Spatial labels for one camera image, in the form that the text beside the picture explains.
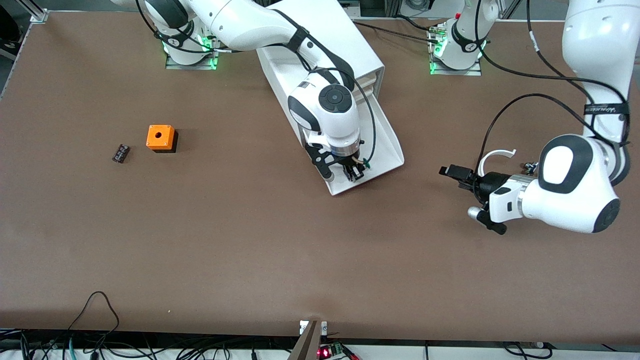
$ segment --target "white curved handle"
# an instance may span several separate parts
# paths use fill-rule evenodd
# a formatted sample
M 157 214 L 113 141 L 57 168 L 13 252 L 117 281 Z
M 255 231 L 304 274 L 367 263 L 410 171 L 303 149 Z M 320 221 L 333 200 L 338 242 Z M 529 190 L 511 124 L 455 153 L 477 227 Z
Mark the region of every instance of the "white curved handle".
M 513 151 L 494 150 L 494 151 L 488 152 L 487 155 L 484 155 L 482 160 L 480 160 L 480 165 L 478 166 L 478 176 L 480 176 L 480 177 L 484 176 L 484 162 L 489 158 L 489 156 L 502 155 L 502 156 L 506 156 L 507 158 L 511 159 L 515 154 L 516 154 L 516 149 L 513 149 Z

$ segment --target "orange and black block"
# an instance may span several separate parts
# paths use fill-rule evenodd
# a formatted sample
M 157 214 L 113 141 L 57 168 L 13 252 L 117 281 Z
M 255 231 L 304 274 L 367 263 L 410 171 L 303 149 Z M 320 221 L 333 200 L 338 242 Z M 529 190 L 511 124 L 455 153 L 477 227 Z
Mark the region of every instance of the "orange and black block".
M 151 125 L 147 134 L 147 147 L 155 152 L 175 152 L 178 132 L 171 125 Z

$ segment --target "circular button pad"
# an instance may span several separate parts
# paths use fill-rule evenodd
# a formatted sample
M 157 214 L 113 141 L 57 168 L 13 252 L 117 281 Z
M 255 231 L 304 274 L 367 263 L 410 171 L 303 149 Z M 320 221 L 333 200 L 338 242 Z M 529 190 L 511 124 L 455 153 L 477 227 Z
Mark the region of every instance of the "circular button pad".
M 345 113 L 351 108 L 351 92 L 344 86 L 332 84 L 320 90 L 320 106 L 330 113 Z

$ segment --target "white box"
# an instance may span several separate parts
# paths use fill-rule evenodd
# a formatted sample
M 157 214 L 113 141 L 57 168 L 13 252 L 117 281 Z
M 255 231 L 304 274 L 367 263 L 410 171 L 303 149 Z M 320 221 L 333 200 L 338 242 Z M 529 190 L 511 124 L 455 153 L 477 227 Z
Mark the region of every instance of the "white box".
M 355 77 L 374 112 L 377 140 L 376 150 L 370 162 L 371 168 L 364 171 L 363 178 L 350 182 L 342 173 L 342 165 L 332 165 L 331 170 L 335 177 L 333 181 L 327 183 L 329 192 L 332 195 L 341 193 L 402 165 L 404 155 L 400 143 L 377 99 L 385 67 L 338 1 L 283 0 L 269 8 L 280 10 L 288 15 L 306 28 L 327 49 L 347 61 L 353 68 Z M 264 74 L 300 144 L 304 146 L 301 128 L 289 113 L 287 97 L 300 84 L 300 81 L 305 79 L 307 71 L 300 64 L 298 57 L 284 47 L 263 47 L 257 52 Z M 353 95 L 360 114 L 362 140 L 365 142 L 360 146 L 360 155 L 368 158 L 372 144 L 371 113 L 357 87 Z

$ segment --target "brown tabletop surface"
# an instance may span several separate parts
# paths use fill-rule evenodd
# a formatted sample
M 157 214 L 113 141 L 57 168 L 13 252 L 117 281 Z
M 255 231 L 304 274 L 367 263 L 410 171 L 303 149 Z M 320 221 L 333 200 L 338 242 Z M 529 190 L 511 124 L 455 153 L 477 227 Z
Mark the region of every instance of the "brown tabletop surface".
M 534 28 L 570 73 L 563 25 Z M 332 197 L 255 52 L 224 54 L 216 71 L 165 70 L 136 13 L 34 25 L 0 102 L 0 326 L 66 328 L 102 290 L 131 331 L 291 336 L 320 318 L 344 338 L 640 343 L 637 167 L 616 188 L 617 221 L 596 235 L 521 219 L 499 236 L 438 175 L 474 165 L 512 98 L 544 92 L 579 110 L 583 95 L 487 63 L 482 77 L 430 76 L 424 43 L 361 30 L 386 65 L 379 100 L 406 163 Z M 498 23 L 491 39 L 495 61 L 549 74 L 524 23 Z M 634 86 L 630 97 L 639 113 Z M 177 154 L 145 147 L 150 124 L 179 130 Z M 526 99 L 487 146 L 518 153 L 487 167 L 518 172 L 581 131 Z M 123 165 L 111 161 L 121 143 L 132 146 Z M 103 300 L 77 323 L 111 326 Z

